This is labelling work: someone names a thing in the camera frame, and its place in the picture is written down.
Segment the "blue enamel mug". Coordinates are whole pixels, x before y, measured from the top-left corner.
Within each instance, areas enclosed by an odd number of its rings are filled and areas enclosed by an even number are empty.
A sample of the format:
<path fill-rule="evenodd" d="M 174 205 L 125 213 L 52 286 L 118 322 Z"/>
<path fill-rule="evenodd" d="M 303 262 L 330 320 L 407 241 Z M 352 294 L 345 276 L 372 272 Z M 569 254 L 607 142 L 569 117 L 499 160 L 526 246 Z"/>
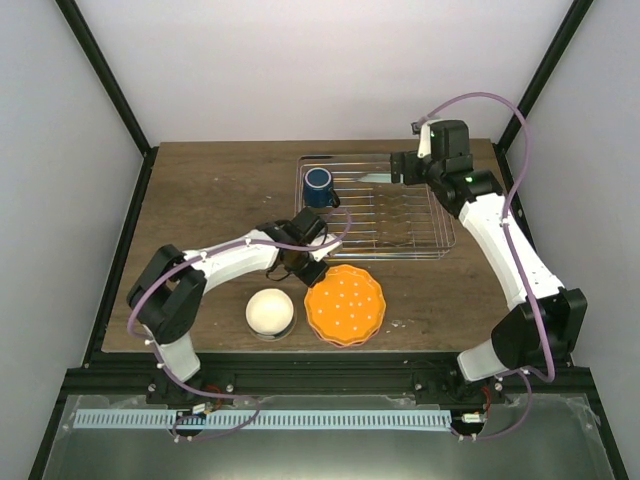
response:
<path fill-rule="evenodd" d="M 323 167 L 314 167 L 303 176 L 302 198 L 310 208 L 338 208 L 341 204 L 334 188 L 332 173 Z"/>

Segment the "orange scalloped plate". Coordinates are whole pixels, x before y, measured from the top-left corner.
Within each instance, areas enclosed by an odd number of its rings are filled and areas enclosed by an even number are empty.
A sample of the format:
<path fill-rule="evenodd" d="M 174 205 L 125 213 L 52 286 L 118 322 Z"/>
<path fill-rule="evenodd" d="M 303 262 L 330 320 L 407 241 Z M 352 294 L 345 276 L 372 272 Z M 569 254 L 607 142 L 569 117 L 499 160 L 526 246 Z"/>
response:
<path fill-rule="evenodd" d="M 325 279 L 308 289 L 304 307 L 317 337 L 347 342 L 379 332 L 386 301 L 368 270 L 342 264 L 330 267 Z"/>

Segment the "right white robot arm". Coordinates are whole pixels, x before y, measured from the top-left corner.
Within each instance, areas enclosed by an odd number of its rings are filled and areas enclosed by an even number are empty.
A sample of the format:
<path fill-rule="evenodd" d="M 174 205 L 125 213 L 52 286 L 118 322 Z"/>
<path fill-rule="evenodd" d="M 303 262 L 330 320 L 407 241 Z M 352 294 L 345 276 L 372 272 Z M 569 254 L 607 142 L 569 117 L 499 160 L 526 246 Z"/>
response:
<path fill-rule="evenodd" d="M 579 289 L 568 289 L 540 259 L 512 213 L 493 172 L 475 168 L 469 129 L 461 120 L 428 120 L 412 127 L 413 151 L 390 156 L 391 180 L 426 185 L 440 205 L 470 233 L 502 288 L 508 313 L 489 340 L 458 355 L 459 368 L 444 378 L 447 396 L 472 399 L 480 380 L 556 362 L 573 352 L 587 310 Z"/>

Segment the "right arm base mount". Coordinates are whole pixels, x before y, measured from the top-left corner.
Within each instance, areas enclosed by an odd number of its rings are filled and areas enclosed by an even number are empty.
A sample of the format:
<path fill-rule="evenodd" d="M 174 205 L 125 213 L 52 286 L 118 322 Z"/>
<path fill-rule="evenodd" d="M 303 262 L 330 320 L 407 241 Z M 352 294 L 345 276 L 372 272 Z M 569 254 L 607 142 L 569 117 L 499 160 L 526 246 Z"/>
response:
<path fill-rule="evenodd" d="M 492 380 L 466 381 L 455 370 L 419 370 L 412 374 L 416 399 L 439 405 L 477 404 L 486 399 L 485 390 L 493 390 Z"/>

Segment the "teal flower plate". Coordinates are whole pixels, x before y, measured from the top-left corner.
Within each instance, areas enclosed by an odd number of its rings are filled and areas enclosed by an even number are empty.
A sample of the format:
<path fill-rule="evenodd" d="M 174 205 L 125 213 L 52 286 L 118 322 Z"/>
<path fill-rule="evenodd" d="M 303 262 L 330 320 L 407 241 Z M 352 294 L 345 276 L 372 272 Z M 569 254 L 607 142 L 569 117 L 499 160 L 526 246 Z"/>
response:
<path fill-rule="evenodd" d="M 371 172 L 360 176 L 358 182 L 391 184 L 392 178 L 389 172 Z"/>

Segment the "pink dotted scalloped plate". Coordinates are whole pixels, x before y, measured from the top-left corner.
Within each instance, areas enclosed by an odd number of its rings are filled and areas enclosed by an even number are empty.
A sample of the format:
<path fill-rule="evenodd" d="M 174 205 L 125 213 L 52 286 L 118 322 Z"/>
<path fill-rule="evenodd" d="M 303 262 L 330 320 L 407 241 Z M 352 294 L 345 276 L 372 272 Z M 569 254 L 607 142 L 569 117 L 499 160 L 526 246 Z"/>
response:
<path fill-rule="evenodd" d="M 366 338 L 366 339 L 355 339 L 352 341 L 339 341 L 339 340 L 335 340 L 335 339 L 329 339 L 329 338 L 325 338 L 322 336 L 318 337 L 319 340 L 328 343 L 329 345 L 332 345 L 336 348 L 340 348 L 340 349 L 344 349 L 344 348 L 355 348 L 355 347 L 359 347 L 362 346 L 364 344 L 366 344 L 370 339 L 370 338 Z"/>

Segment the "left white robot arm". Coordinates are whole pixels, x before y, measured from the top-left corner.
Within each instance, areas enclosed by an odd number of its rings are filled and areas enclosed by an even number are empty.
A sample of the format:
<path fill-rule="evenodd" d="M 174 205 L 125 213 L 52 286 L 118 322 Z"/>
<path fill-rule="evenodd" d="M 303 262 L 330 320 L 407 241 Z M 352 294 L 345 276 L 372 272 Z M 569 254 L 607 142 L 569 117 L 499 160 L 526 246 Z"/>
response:
<path fill-rule="evenodd" d="M 170 393 L 181 403 L 196 402 L 204 379 L 190 330 L 203 296 L 237 277 L 282 266 L 304 285 L 325 278 L 325 258 L 342 246 L 319 215 L 305 208 L 291 220 L 263 223 L 245 235 L 213 247 L 181 251 L 159 248 L 127 295 L 129 329 L 139 322 L 142 337 L 172 375 Z"/>

